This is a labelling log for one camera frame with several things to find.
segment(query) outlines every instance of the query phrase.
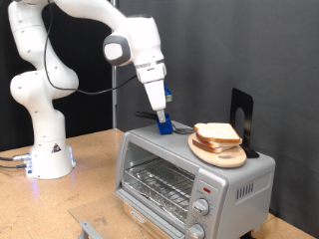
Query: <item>red indicator light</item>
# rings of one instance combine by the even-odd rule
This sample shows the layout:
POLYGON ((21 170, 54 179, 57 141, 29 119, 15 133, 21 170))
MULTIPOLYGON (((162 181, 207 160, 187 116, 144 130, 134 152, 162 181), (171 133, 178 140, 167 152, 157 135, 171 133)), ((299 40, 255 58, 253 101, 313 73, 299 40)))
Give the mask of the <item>red indicator light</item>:
POLYGON ((208 188, 203 188, 203 190, 205 191, 205 192, 208 192, 208 193, 210 193, 210 190, 208 189, 208 188))

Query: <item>blue object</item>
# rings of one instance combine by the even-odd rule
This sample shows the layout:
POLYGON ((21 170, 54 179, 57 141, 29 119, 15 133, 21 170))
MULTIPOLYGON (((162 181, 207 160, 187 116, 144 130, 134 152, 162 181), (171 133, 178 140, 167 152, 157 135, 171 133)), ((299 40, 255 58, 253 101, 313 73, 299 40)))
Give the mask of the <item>blue object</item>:
POLYGON ((158 120, 158 127, 159 127, 159 132, 161 135, 173 132, 173 128, 172 128, 169 114, 166 114, 165 118, 166 118, 166 122, 160 122, 158 120))
POLYGON ((167 86, 166 82, 163 82, 163 86, 164 86, 164 89, 165 89, 165 99, 166 99, 167 102, 171 102, 171 90, 167 86))

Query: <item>control knob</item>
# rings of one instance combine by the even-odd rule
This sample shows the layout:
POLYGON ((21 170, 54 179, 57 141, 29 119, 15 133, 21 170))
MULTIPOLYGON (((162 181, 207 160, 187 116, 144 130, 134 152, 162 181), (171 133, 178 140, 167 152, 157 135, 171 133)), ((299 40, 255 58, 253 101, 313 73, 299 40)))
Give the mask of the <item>control knob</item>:
POLYGON ((193 224, 186 232, 186 239, 203 239, 205 231, 199 224, 193 224))
POLYGON ((201 216, 207 215, 209 211, 208 202, 205 199, 198 199, 193 202, 192 208, 201 216))

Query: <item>metal bracket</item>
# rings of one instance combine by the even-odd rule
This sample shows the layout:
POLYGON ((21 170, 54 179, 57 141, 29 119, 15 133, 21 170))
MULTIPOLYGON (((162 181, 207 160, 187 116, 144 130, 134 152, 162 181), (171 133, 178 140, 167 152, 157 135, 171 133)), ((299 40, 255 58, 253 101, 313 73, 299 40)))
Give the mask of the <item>metal bracket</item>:
POLYGON ((78 239, 89 239, 89 236, 93 239, 105 239, 89 221, 80 222, 80 226, 82 227, 82 231, 78 239))
POLYGON ((250 132, 252 122, 253 99, 252 96, 246 94, 236 88, 232 89, 231 107, 230 107, 230 124, 235 128, 236 112, 242 108, 245 115, 245 126, 243 132, 242 148, 245 150, 247 158, 259 157, 259 154, 254 151, 250 144, 250 132))

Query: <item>oven rack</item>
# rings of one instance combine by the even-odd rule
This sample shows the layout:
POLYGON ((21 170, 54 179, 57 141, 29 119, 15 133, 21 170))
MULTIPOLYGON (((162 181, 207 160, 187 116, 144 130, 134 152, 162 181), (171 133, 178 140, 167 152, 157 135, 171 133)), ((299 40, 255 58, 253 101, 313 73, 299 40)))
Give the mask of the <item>oven rack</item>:
POLYGON ((129 185, 185 222, 194 175, 157 158, 126 170, 135 181, 129 185))

